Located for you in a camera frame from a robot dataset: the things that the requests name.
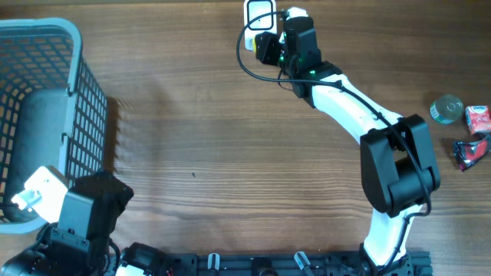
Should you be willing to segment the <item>dark snack packet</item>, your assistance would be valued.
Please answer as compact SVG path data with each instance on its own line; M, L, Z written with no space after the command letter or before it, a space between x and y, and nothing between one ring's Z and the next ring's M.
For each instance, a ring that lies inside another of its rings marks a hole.
M453 142L453 155L462 171L469 169L490 153L490 135L482 134L475 142Z

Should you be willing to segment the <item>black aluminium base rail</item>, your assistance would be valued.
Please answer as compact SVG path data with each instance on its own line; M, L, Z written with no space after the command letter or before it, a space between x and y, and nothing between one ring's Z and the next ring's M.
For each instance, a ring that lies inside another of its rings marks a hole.
M377 267L364 251L331 251L289 255L171 254L149 245L133 243L114 261L108 275L259 276L259 275L394 275L431 276L427 251L409 251L390 266Z

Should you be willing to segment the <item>white barcode scanner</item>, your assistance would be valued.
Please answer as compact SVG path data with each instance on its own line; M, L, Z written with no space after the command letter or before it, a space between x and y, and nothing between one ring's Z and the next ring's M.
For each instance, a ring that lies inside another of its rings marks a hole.
M275 0L245 0L243 4L243 11L244 25L249 25L249 28L245 30L244 34L245 48L252 51L252 40L256 35L261 34L264 31L273 34L277 33L276 15L265 16L252 23L252 20L260 15L275 12L276 2Z

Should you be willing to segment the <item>green tin can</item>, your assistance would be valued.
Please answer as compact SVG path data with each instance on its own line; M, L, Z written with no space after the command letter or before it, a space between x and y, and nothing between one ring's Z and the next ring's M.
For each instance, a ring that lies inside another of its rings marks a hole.
M464 113L460 98L446 94L435 100L430 106L430 115L438 123L448 125L460 120Z

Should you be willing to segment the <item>red white small carton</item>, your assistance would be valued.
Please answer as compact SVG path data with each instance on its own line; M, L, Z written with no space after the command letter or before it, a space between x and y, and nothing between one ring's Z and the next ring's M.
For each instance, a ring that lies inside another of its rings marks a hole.
M490 115L487 106L468 106L465 115L471 134L490 133Z

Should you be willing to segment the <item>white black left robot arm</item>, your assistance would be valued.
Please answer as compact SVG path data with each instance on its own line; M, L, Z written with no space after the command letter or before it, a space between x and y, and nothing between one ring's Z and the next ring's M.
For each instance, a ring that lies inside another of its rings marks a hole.
M33 245L1 267L1 274L114 275L121 253L110 234L133 196L110 172L77 179L64 197L58 222L44 227Z

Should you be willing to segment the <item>yellow lidded jar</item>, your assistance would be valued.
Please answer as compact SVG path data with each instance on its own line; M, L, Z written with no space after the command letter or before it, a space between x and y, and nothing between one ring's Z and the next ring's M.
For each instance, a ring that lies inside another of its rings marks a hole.
M252 51L255 53L257 52L257 45L256 45L256 39L252 39Z

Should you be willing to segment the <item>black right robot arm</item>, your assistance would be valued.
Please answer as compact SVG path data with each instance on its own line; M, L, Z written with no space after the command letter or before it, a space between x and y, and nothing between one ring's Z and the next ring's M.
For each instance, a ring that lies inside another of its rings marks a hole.
M408 254L408 232L416 218L432 211L431 194L440 173L426 122L403 117L361 93L335 65L323 61L315 32L263 31L246 44L263 64L277 66L278 83L290 83L296 96L336 120L357 141L361 185L373 208L361 245L361 269L386 275Z

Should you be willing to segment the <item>grey plastic basket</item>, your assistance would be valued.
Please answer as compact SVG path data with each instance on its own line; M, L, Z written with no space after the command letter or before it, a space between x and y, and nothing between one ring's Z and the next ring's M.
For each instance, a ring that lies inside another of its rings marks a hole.
M12 198L41 166L69 182L104 163L107 98L83 56L83 40L63 18L1 22L1 232L45 224Z

